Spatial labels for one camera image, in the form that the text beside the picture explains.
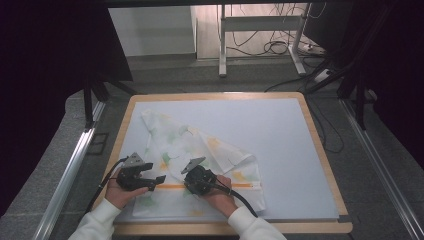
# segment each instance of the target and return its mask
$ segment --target table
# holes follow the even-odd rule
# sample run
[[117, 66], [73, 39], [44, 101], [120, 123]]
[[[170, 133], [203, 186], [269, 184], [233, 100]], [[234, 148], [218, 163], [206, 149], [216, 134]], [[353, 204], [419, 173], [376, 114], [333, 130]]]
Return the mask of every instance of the table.
[[[272, 224], [282, 233], [349, 233], [352, 230], [352, 222], [342, 196], [338, 189], [328, 159], [321, 145], [317, 130], [314, 126], [311, 114], [306, 105], [303, 95], [300, 93], [197, 93], [197, 94], [159, 94], [133, 96], [128, 104], [122, 121], [115, 145], [113, 147], [106, 171], [114, 165], [119, 158], [122, 144], [130, 124], [131, 115], [137, 102], [142, 101], [190, 101], [190, 100], [248, 100], [248, 99], [284, 99], [295, 98], [298, 100], [303, 116], [311, 134], [313, 145], [319, 156], [319, 161], [324, 171], [339, 214], [338, 220], [322, 221], [281, 221]], [[95, 206], [104, 197], [103, 191], [96, 200]], [[118, 235], [235, 235], [234, 230], [225, 222], [202, 222], [187, 223], [115, 223], [115, 234]]]
[[306, 19], [309, 14], [310, 3], [306, 4], [305, 10], [300, 16], [242, 16], [226, 17], [225, 5], [221, 6], [221, 29], [220, 29], [220, 53], [219, 53], [219, 76], [227, 76], [227, 56], [225, 33], [241, 31], [296, 31], [293, 43], [288, 44], [290, 56], [299, 76], [305, 76], [306, 70], [299, 58], [297, 48], [303, 34]]

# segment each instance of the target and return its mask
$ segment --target white cloth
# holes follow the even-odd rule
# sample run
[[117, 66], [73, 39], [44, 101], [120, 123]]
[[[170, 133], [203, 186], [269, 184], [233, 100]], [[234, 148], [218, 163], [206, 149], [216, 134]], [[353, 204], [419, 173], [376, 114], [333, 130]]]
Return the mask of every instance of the white cloth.
[[[113, 220], [121, 212], [109, 201], [103, 201], [92, 212], [87, 213], [78, 225], [70, 240], [111, 239]], [[246, 207], [240, 207], [228, 218], [228, 224], [234, 228], [241, 240], [286, 240], [274, 226], [262, 218], [255, 218]]]
[[[258, 163], [252, 153], [166, 114], [147, 109], [141, 115], [149, 131], [143, 159], [154, 163], [153, 169], [143, 173], [144, 178], [166, 175], [163, 185], [182, 185], [185, 175], [181, 171], [190, 159], [205, 157], [200, 165], [215, 174], [231, 178], [233, 189], [255, 211], [266, 208]], [[152, 193], [138, 196], [133, 216], [146, 221], [210, 221], [221, 220], [222, 217], [216, 209], [184, 188], [157, 188]]]

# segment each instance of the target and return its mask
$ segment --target wire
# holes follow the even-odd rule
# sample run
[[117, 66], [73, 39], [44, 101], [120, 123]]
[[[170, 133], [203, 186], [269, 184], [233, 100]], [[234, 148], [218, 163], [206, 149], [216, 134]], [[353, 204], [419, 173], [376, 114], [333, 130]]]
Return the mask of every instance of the wire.
[[325, 144], [327, 143], [327, 134], [325, 133], [325, 128], [322, 125], [321, 120], [318, 118], [317, 114], [315, 113], [315, 111], [312, 109], [310, 103], [309, 103], [309, 98], [307, 96], [305, 96], [305, 101], [306, 101], [306, 105], [308, 105], [308, 109], [311, 111], [312, 116], [315, 118], [315, 120], [318, 122], [318, 125], [321, 128], [321, 132], [322, 132], [322, 136], [319, 136], [321, 139], [321, 144], [325, 149]]
[[[242, 10], [242, 8], [241, 8], [242, 6], [241, 6], [241, 4], [240, 4], [240, 10], [243, 12], [243, 14], [244, 15], [246, 15], [246, 13]], [[289, 11], [291, 10], [292, 11], [292, 13], [293, 13], [293, 11], [294, 11], [294, 8], [296, 8], [296, 4], [294, 5], [294, 7], [292, 7], [292, 8], [290, 8], [288, 11], [287, 11], [287, 13], [286, 13], [286, 16], [288, 15], [288, 13], [289, 13]], [[278, 11], [278, 14], [281, 16], [282, 15], [282, 12], [283, 12], [283, 10], [284, 10], [284, 4], [283, 4], [283, 6], [282, 6], [282, 8], [281, 8], [281, 11], [279, 10], [279, 4], [275, 4], [275, 7], [271, 10], [271, 12], [274, 10], [274, 9], [277, 9], [277, 11]], [[231, 5], [231, 16], [233, 15], [233, 5]], [[219, 27], [219, 12], [218, 12], [218, 5], [216, 5], [216, 21], [217, 21], [217, 32], [218, 32], [218, 38], [219, 38], [219, 40], [221, 41], [221, 35], [220, 35], [220, 27]], [[258, 33], [259, 31], [256, 31], [256, 32], [254, 32], [247, 40], [245, 40], [243, 43], [241, 43], [241, 44], [239, 44], [239, 43], [237, 43], [237, 41], [236, 41], [236, 38], [235, 38], [235, 33], [234, 32], [232, 32], [232, 35], [233, 35], [233, 41], [234, 41], [234, 44], [237, 46], [237, 47], [241, 47], [241, 46], [243, 46], [244, 44], [246, 44], [247, 42], [249, 42], [257, 33]], [[243, 50], [240, 50], [239, 48], [234, 48], [234, 47], [226, 47], [227, 49], [229, 49], [229, 50], [234, 50], [234, 51], [238, 51], [238, 52], [240, 52], [240, 53], [243, 53], [243, 54], [245, 54], [245, 55], [248, 55], [248, 56], [254, 56], [254, 57], [257, 57], [257, 56], [262, 56], [262, 55], [265, 55], [265, 54], [270, 54], [270, 55], [283, 55], [283, 54], [285, 54], [285, 53], [287, 53], [287, 51], [288, 51], [288, 44], [289, 44], [289, 42], [287, 41], [287, 42], [285, 42], [285, 41], [273, 41], [273, 37], [274, 37], [274, 35], [275, 35], [275, 31], [272, 33], [272, 35], [271, 35], [271, 37], [270, 37], [270, 40], [267, 42], [267, 43], [265, 43], [264, 44], [264, 51], [263, 52], [261, 52], [261, 53], [248, 53], [248, 52], [245, 52], [245, 51], [243, 51]], [[276, 46], [285, 46], [285, 49], [283, 50], [283, 51], [276, 51], [275, 50], [275, 47]]]
[[294, 13], [294, 10], [295, 9], [300, 9], [300, 10], [302, 10], [302, 11], [305, 11], [305, 9], [304, 8], [301, 8], [301, 7], [296, 7], [296, 3], [295, 3], [295, 6], [294, 7], [292, 7], [292, 8], [290, 8], [287, 12], [289, 12], [290, 10], [292, 11], [292, 15], [293, 15], [293, 13]]
[[289, 81], [283, 81], [283, 82], [277, 83], [277, 84], [272, 85], [272, 86], [268, 87], [267, 89], [265, 89], [264, 92], [268, 92], [268, 91], [272, 90], [273, 88], [276, 88], [276, 87], [284, 85], [284, 84], [305, 80], [305, 83], [297, 89], [298, 92], [303, 93], [300, 89], [302, 87], [304, 89], [306, 89], [308, 83], [317, 76], [317, 74], [320, 72], [320, 70], [323, 70], [329, 64], [330, 64], [330, 59], [325, 59], [312, 71], [312, 73], [310, 73], [306, 76], [300, 77], [300, 78], [296, 78], [296, 79], [292, 79], [292, 80], [289, 80]]
[[[337, 149], [337, 150], [332, 150], [332, 149], [329, 149], [329, 148], [327, 148], [327, 146], [326, 146], [326, 141], [324, 141], [323, 142], [323, 147], [324, 147], [324, 149], [325, 150], [327, 150], [327, 151], [329, 151], [329, 152], [332, 152], [332, 153], [341, 153], [342, 151], [343, 151], [343, 149], [344, 149], [344, 146], [345, 146], [345, 144], [344, 144], [344, 141], [343, 141], [343, 138], [342, 138], [342, 136], [340, 135], [340, 133], [337, 131], [337, 129], [334, 127], [334, 125], [330, 122], [330, 120], [328, 120], [328, 118], [322, 113], [322, 111], [321, 111], [321, 109], [320, 109], [320, 107], [318, 106], [318, 104], [313, 100], [313, 99], [310, 99], [310, 101], [312, 102], [312, 104], [314, 104], [315, 105], [315, 107], [318, 109], [318, 112], [321, 114], [321, 116], [325, 119], [325, 121], [327, 121], [328, 122], [328, 124], [330, 125], [330, 127], [336, 132], [336, 134], [337, 134], [337, 137], [340, 139], [340, 142], [341, 142], [341, 146], [340, 146], [340, 148], [339, 149]], [[325, 135], [325, 132], [324, 132], [324, 127], [322, 126], [322, 124], [320, 123], [320, 126], [321, 126], [321, 128], [322, 128], [322, 131], [323, 131], [323, 134]]]
[[315, 19], [321, 17], [321, 15], [324, 12], [326, 6], [327, 6], [327, 2], [324, 3], [324, 7], [322, 8], [321, 12], [319, 13], [319, 15], [317, 17], [314, 17], [311, 14], [308, 14], [308, 16], [311, 17], [311, 18], [315, 18]]
[[[286, 32], [286, 31], [279, 31], [280, 32], [280, 34], [283, 32], [283, 33], [285, 33], [285, 34], [287, 34], [287, 35], [289, 35], [289, 37], [291, 37], [291, 38], [295, 38], [295, 36], [293, 36], [293, 35], [291, 35], [290, 33], [288, 33], [288, 32]], [[310, 43], [307, 43], [307, 42], [304, 42], [304, 41], [302, 41], [302, 40], [300, 40], [299, 42], [301, 42], [301, 43], [304, 43], [304, 44], [310, 44]], [[310, 44], [311, 46], [313, 46], [313, 47], [321, 47], [320, 45], [317, 45], [317, 44]]]
[[117, 161], [117, 162], [113, 165], [113, 167], [109, 170], [108, 174], [106, 174], [106, 176], [103, 178], [103, 181], [100, 183], [99, 187], [97, 188], [97, 191], [96, 191], [96, 193], [94, 194], [93, 198], [91, 198], [91, 201], [90, 201], [90, 203], [88, 204], [88, 206], [87, 206], [87, 208], [86, 208], [86, 210], [85, 210], [85, 213], [84, 213], [84, 214], [86, 214], [86, 213], [88, 213], [88, 212], [90, 212], [90, 211], [91, 211], [91, 209], [93, 208], [94, 202], [96, 201], [97, 197], [98, 197], [98, 196], [100, 195], [100, 193], [102, 192], [103, 188], [106, 186], [106, 184], [107, 184], [107, 182], [109, 181], [109, 179], [111, 179], [111, 178], [110, 178], [110, 176], [112, 175], [113, 171], [114, 171], [114, 170], [115, 170], [115, 168], [118, 166], [118, 164], [120, 164], [120, 163], [122, 163], [122, 162], [125, 162], [125, 160], [127, 160], [127, 159], [128, 159], [128, 157], [126, 157], [126, 158], [122, 158], [122, 159], [119, 159], [119, 161]]
[[306, 57], [303, 57], [303, 58], [302, 58], [302, 63], [303, 63], [303, 65], [308, 66], [308, 67], [310, 67], [310, 68], [317, 68], [317, 67], [319, 66], [319, 64], [318, 64], [318, 65], [316, 65], [316, 66], [313, 66], [313, 65], [311, 65], [310, 63], [307, 63], [307, 62], [306, 62], [306, 59], [310, 59], [310, 58], [312, 58], [312, 59], [317, 59], [317, 58], [324, 58], [324, 57], [321, 57], [321, 56], [306, 56]]
[[216, 188], [219, 189], [231, 196], [234, 196], [236, 198], [238, 198], [246, 207], [247, 209], [249, 209], [249, 211], [252, 213], [253, 216], [258, 217], [258, 215], [256, 214], [255, 210], [253, 210], [252, 206], [249, 204], [249, 202], [243, 197], [241, 196], [239, 193], [237, 193], [236, 191], [232, 190], [231, 188], [225, 186], [223, 183], [221, 183], [219, 180], [218, 182], [221, 183], [223, 186], [220, 186], [218, 184], [215, 183], [210, 183], [210, 182], [205, 182], [203, 180], [198, 180], [199, 183], [205, 184], [209, 187], [212, 188]]
[[280, 4], [278, 3], [274, 3], [274, 8], [271, 9], [271, 11], [269, 11], [268, 16], [271, 15], [272, 11], [274, 11], [274, 9], [276, 9], [275, 11], [277, 12], [277, 15], [280, 15]]

